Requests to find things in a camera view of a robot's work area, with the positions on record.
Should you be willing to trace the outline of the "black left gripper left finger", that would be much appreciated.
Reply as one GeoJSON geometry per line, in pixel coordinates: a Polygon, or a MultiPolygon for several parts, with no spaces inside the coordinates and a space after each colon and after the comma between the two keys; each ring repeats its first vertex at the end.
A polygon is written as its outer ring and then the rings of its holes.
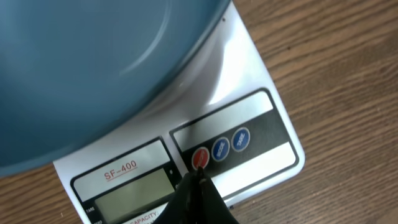
{"type": "Polygon", "coordinates": [[[168,204],[155,219],[153,224],[194,224],[197,223],[197,190],[196,173],[186,174],[168,204]]]}

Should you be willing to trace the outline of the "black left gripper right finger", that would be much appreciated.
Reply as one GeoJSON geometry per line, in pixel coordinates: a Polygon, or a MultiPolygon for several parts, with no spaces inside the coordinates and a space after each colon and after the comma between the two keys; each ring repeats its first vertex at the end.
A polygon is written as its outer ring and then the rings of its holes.
{"type": "Polygon", "coordinates": [[[202,167],[198,168],[197,177],[200,190],[198,222],[204,224],[239,224],[202,167]]]}

